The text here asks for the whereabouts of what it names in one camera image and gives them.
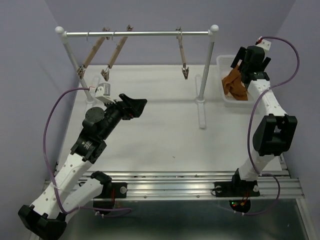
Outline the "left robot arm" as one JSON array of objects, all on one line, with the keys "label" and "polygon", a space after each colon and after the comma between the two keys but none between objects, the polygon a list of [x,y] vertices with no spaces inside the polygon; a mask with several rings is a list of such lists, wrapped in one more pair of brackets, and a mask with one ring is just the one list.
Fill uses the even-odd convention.
[{"label": "left robot arm", "polygon": [[105,109],[97,106],[87,110],[63,167],[35,201],[18,211],[24,226],[41,239],[59,239],[77,211],[85,209],[91,199],[111,193],[112,179],[101,171],[92,173],[76,191],[73,188],[103,153],[105,141],[117,124],[140,117],[148,102],[123,93],[119,97],[120,101],[105,103]]}]

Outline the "beige clip hanger with underwear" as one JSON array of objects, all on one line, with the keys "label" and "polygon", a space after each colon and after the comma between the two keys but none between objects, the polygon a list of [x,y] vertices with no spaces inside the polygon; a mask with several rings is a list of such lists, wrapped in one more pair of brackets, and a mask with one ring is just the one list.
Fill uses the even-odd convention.
[{"label": "beige clip hanger with underwear", "polygon": [[183,47],[183,36],[182,36],[182,28],[179,27],[176,29],[179,34],[176,36],[176,39],[178,40],[178,46],[179,46],[179,51],[180,51],[180,56],[181,56],[181,61],[182,61],[182,74],[185,80],[188,79],[189,77],[189,67],[187,67],[187,61],[185,57],[185,51]]}]

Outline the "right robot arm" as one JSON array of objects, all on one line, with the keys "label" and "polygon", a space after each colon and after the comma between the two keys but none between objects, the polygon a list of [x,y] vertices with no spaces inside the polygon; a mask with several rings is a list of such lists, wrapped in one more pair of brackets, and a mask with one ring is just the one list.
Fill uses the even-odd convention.
[{"label": "right robot arm", "polygon": [[255,100],[252,110],[261,116],[255,132],[247,134],[248,159],[230,182],[235,195],[253,189],[269,162],[289,150],[298,125],[297,118],[283,110],[271,89],[265,71],[271,59],[265,53],[266,49],[258,45],[241,47],[231,64],[233,69],[239,70],[241,82]]}]

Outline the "brown underwear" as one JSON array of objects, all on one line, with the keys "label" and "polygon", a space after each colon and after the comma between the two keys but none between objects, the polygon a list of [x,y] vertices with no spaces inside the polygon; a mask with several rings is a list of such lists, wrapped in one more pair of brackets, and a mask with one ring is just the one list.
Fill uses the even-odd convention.
[{"label": "brown underwear", "polygon": [[231,95],[237,101],[248,101],[247,90],[241,80],[239,65],[222,79],[222,88],[225,96]]}]

